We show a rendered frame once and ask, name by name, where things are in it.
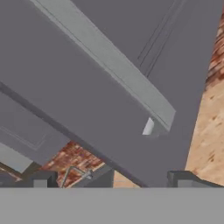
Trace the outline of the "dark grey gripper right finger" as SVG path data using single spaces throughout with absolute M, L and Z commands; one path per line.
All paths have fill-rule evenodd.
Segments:
M 191 171 L 168 171 L 168 187 L 221 187 L 221 185 L 198 178 Z

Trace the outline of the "silver sink tap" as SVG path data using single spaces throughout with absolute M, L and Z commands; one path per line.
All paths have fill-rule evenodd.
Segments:
M 92 179 L 93 178 L 93 171 L 92 170 L 87 170 L 87 171 L 83 171 L 81 169 L 79 169 L 76 166 L 69 166 L 66 170 L 66 174 L 61 182 L 60 187 L 63 188 L 66 181 L 67 181 L 67 177 L 70 173 L 71 170 L 75 170 L 76 172 L 78 172 L 80 174 L 80 178 L 81 179 Z

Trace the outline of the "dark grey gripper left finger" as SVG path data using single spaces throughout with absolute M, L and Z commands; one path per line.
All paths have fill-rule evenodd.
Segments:
M 58 187 L 57 183 L 58 173 L 56 171 L 37 171 L 29 178 L 25 178 L 16 183 L 10 184 L 10 187 L 41 187 L 52 188 Z

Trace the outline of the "grey panelled cabinet door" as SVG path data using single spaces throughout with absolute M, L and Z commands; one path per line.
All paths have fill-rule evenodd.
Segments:
M 44 165 L 69 143 L 69 139 L 0 93 L 0 143 Z
M 163 186 L 182 170 L 199 112 L 221 18 L 222 0 L 73 0 L 141 72 L 135 85 L 170 124 L 146 136 L 149 111 L 101 76 L 91 108 L 90 142 L 98 155 L 140 186 Z

